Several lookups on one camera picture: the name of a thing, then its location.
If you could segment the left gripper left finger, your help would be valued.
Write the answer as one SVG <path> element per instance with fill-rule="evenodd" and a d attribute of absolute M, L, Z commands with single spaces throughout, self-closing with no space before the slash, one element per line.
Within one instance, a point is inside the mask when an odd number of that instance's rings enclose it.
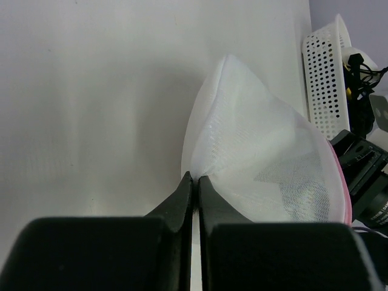
<path fill-rule="evenodd" d="M 142 217 L 35 219 L 1 272 L 2 290 L 189 290 L 193 180 Z"/>

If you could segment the pink trimmed mesh laundry bag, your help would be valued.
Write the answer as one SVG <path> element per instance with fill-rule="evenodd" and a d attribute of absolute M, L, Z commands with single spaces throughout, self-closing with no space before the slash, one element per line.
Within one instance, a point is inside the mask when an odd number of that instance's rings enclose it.
<path fill-rule="evenodd" d="M 181 171 L 214 189 L 253 222 L 352 223 L 352 206 L 330 142 L 226 55 L 195 99 Z"/>

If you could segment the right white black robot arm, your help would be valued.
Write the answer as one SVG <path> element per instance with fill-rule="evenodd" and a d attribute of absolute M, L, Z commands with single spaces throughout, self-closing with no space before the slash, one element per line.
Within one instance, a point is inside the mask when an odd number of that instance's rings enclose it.
<path fill-rule="evenodd" d="M 330 141 L 352 205 L 352 220 L 387 235 L 387 151 L 342 130 Z"/>

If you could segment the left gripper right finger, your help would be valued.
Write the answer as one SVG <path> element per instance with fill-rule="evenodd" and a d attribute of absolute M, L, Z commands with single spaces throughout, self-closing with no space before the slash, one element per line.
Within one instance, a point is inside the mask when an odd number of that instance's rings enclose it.
<path fill-rule="evenodd" d="M 384 290 L 387 239 L 341 223 L 255 223 L 198 184 L 204 290 Z"/>

